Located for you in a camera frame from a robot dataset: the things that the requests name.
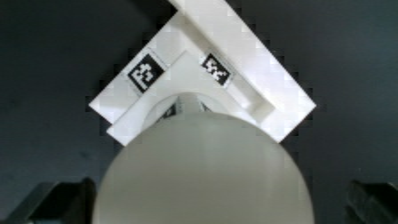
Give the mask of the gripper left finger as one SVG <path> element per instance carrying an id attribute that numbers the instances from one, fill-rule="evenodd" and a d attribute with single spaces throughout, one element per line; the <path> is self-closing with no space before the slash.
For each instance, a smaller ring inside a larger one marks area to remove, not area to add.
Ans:
<path id="1" fill-rule="evenodd" d="M 93 224 L 96 183 L 41 182 L 16 206 L 4 224 Z"/>

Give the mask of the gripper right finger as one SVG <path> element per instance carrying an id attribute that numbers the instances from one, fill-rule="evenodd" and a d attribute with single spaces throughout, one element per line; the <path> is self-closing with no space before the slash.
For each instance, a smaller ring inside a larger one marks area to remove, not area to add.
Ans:
<path id="1" fill-rule="evenodd" d="M 345 224 L 398 224 L 398 186 L 354 180 L 347 188 Z"/>

